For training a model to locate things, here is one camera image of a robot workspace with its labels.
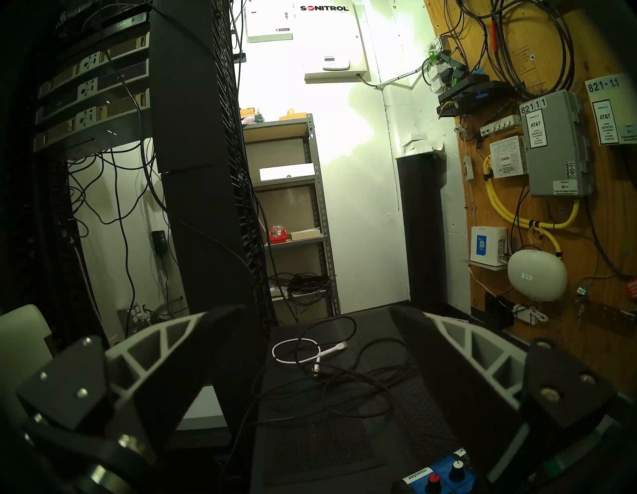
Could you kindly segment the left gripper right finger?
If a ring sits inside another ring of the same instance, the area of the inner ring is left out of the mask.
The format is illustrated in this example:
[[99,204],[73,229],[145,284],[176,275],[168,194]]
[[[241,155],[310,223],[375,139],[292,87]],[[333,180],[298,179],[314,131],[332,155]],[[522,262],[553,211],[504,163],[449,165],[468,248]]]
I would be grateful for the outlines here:
[[531,474],[601,422],[617,392],[556,342],[389,308],[425,387],[479,474]]

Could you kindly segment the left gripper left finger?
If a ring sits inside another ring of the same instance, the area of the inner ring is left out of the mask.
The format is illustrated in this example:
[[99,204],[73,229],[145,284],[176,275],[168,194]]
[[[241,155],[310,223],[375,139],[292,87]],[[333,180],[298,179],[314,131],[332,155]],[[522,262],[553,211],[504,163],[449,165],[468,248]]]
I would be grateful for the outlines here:
[[65,434],[140,439],[153,449],[173,435],[202,389],[213,386],[222,413],[244,400],[237,346],[242,305],[156,324],[104,351],[79,340],[18,386],[28,417]]

